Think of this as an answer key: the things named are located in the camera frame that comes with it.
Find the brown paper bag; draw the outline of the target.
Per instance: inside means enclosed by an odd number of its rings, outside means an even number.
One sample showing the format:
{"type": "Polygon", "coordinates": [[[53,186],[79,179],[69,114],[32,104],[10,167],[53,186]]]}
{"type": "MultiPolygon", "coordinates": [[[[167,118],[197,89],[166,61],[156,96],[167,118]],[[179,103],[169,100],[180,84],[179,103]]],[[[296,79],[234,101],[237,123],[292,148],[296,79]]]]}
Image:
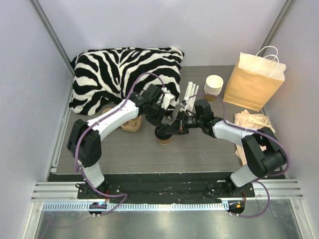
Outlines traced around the brown paper bag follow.
{"type": "Polygon", "coordinates": [[[260,111],[285,81],[286,65],[276,53],[264,57],[241,52],[224,91],[223,100],[243,108],[260,111]]]}

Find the beige cloth bag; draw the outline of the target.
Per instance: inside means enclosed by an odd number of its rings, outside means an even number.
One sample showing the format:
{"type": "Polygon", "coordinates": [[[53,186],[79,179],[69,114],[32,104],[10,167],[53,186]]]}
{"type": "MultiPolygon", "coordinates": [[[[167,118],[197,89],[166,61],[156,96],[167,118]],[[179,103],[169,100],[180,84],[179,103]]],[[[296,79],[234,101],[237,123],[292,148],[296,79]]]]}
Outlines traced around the beige cloth bag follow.
{"type": "MultiPolygon", "coordinates": [[[[263,114],[250,114],[248,110],[235,114],[234,123],[245,128],[261,129],[268,127],[273,133],[276,132],[267,116],[263,114]]],[[[239,158],[242,166],[247,164],[243,147],[236,145],[235,155],[239,158]]]]}

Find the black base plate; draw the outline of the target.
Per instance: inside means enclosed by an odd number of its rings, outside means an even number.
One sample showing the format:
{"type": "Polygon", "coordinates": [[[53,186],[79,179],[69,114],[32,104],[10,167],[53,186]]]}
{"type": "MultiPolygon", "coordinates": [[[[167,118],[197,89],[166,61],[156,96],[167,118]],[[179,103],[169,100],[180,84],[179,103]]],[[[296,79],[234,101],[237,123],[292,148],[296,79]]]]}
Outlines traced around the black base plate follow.
{"type": "Polygon", "coordinates": [[[106,174],[101,195],[87,183],[77,183],[78,199],[107,199],[126,204],[204,204],[224,198],[253,198],[251,183],[230,187],[230,172],[106,174]]]}

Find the white wrapped straw right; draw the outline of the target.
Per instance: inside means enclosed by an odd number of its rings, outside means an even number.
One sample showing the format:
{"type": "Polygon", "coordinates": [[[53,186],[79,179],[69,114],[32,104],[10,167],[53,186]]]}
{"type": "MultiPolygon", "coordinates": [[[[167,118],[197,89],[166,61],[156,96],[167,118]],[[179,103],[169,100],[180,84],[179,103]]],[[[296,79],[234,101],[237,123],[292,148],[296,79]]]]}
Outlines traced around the white wrapped straw right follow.
{"type": "Polygon", "coordinates": [[[194,107],[194,102],[196,100],[196,95],[198,93],[198,89],[199,89],[199,85],[193,83],[193,89],[192,89],[192,93],[189,96],[189,101],[188,101],[188,111],[192,111],[193,107],[194,107]]]}

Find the cardboard cup carrier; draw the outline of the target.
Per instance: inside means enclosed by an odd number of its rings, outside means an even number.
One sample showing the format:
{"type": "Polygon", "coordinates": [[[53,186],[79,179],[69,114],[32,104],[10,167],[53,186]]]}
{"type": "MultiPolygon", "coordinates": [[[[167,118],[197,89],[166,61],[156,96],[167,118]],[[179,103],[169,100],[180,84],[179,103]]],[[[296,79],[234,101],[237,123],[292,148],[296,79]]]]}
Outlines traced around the cardboard cup carrier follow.
{"type": "Polygon", "coordinates": [[[137,118],[131,119],[123,123],[122,125],[120,125],[120,128],[124,131],[136,132],[141,128],[142,121],[142,116],[138,116],[137,118]]]}

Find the single paper cup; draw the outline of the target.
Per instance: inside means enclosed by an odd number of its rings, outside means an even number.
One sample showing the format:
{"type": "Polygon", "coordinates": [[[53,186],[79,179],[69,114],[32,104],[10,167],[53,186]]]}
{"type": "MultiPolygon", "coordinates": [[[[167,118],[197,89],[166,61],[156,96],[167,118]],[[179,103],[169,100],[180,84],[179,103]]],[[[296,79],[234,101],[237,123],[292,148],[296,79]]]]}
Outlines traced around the single paper cup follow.
{"type": "Polygon", "coordinates": [[[171,135],[168,136],[168,137],[160,137],[160,138],[158,138],[158,142],[159,142],[159,144],[161,144],[161,145],[167,145],[167,144],[170,143],[171,138],[172,138],[171,135]]]}

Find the zebra print pillow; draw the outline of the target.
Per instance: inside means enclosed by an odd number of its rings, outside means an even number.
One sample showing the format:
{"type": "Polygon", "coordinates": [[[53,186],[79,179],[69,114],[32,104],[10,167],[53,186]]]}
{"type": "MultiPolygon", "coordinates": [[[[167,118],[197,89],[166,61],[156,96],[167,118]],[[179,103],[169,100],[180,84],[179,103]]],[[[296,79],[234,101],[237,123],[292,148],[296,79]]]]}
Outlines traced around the zebra print pillow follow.
{"type": "Polygon", "coordinates": [[[88,50],[71,61],[74,70],[70,109],[79,115],[96,114],[108,103],[119,104],[129,93],[154,84],[174,96],[165,116],[172,119],[180,96],[184,53],[175,47],[122,47],[88,50]]]}

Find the black lid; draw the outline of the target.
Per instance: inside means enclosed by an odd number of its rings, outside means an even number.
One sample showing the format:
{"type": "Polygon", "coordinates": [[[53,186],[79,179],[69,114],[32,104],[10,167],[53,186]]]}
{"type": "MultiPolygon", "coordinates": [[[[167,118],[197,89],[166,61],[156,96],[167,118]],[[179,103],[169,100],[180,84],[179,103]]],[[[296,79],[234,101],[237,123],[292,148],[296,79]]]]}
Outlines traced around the black lid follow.
{"type": "Polygon", "coordinates": [[[155,128],[155,136],[159,140],[168,140],[172,137],[172,134],[166,134],[166,130],[170,127],[167,123],[162,123],[155,128]]]}

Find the white wrapped straw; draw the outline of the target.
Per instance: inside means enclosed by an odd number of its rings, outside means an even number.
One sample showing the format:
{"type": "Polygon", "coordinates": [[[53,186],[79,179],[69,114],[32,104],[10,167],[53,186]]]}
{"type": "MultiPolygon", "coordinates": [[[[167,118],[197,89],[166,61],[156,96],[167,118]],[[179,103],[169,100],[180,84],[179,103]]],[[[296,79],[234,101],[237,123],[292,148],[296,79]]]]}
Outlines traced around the white wrapped straw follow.
{"type": "Polygon", "coordinates": [[[191,98],[191,96],[195,95],[198,91],[197,85],[193,82],[188,82],[187,89],[185,92],[185,110],[192,111],[193,105],[194,105],[194,97],[191,98]]]}
{"type": "Polygon", "coordinates": [[[186,100],[187,102],[189,101],[189,96],[192,93],[192,89],[193,89],[193,82],[188,82],[183,100],[186,100]]]}
{"type": "Polygon", "coordinates": [[[194,107],[194,102],[196,100],[196,95],[198,93],[198,89],[199,89],[199,85],[193,83],[193,89],[192,89],[192,93],[189,96],[189,101],[188,101],[188,111],[192,111],[193,107],[194,107]]]}

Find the white wrapped straw middle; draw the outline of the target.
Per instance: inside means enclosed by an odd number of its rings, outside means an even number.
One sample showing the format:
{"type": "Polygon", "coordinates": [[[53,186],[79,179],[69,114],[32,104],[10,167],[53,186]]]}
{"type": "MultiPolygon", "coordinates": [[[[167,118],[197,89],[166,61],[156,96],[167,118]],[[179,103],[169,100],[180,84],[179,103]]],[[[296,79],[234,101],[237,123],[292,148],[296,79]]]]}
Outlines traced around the white wrapped straw middle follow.
{"type": "Polygon", "coordinates": [[[197,85],[193,82],[188,82],[187,89],[185,92],[185,110],[192,111],[193,105],[194,105],[194,97],[191,98],[191,96],[195,95],[198,91],[197,85]]]}

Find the aluminium rail frame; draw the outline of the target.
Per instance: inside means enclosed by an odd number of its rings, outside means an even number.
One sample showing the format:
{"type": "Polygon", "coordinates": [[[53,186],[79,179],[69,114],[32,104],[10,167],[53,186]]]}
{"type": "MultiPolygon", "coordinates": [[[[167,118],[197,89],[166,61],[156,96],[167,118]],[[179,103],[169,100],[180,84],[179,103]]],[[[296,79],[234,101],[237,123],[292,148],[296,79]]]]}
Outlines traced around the aluminium rail frame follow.
{"type": "MultiPolygon", "coordinates": [[[[103,164],[105,174],[232,172],[231,154],[172,162],[135,159],[133,167],[103,164]]],[[[31,197],[26,239],[312,239],[314,237],[295,179],[266,177],[252,184],[253,198],[224,198],[204,204],[126,204],[78,199],[80,174],[66,157],[56,161],[31,197]]]]}

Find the white wrapped straw left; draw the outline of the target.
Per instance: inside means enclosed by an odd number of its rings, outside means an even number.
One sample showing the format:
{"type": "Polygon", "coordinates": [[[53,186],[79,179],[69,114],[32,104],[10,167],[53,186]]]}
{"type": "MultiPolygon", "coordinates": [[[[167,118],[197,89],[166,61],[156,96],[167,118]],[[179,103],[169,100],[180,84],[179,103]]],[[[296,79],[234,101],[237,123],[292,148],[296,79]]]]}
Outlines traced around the white wrapped straw left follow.
{"type": "Polygon", "coordinates": [[[192,93],[192,89],[193,89],[193,82],[188,82],[183,100],[186,100],[187,102],[189,101],[189,96],[192,93]]]}

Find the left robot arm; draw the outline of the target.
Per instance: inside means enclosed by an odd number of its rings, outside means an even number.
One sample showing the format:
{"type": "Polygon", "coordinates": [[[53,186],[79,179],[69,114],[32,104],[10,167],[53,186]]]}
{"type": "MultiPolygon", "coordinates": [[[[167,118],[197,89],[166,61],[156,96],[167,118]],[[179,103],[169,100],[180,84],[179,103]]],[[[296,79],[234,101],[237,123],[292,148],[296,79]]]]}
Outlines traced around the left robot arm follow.
{"type": "Polygon", "coordinates": [[[105,177],[101,172],[99,159],[102,155],[102,141],[124,123],[144,115],[146,120],[159,126],[174,96],[166,88],[151,84],[138,94],[129,93],[110,111],[89,121],[77,120],[71,130],[67,149],[74,156],[76,166],[88,182],[89,193],[96,199],[106,193],[105,177]]]}

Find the stack of paper cups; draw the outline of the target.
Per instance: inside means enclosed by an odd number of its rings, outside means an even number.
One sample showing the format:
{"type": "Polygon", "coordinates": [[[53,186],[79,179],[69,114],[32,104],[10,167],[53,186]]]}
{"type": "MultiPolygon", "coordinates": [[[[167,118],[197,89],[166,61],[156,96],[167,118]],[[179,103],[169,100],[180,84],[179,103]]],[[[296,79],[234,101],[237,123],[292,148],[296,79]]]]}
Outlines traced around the stack of paper cups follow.
{"type": "Polygon", "coordinates": [[[204,96],[209,103],[214,102],[215,96],[219,95],[223,87],[223,79],[218,75],[210,75],[206,78],[204,96]]]}

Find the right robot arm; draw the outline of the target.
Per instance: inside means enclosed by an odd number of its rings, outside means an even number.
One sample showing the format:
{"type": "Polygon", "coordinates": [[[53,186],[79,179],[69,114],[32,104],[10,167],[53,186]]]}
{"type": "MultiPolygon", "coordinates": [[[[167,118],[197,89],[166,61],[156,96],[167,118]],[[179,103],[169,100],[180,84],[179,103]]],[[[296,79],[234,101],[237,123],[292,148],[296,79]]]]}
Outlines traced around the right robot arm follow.
{"type": "Polygon", "coordinates": [[[175,121],[164,133],[184,135],[191,128],[199,128],[205,135],[241,146],[246,164],[226,177],[225,191],[229,196],[238,196],[247,184],[288,165],[287,153],[268,127],[244,128],[215,117],[205,99],[195,101],[194,107],[195,113],[190,115],[184,111],[178,112],[175,121]]]}

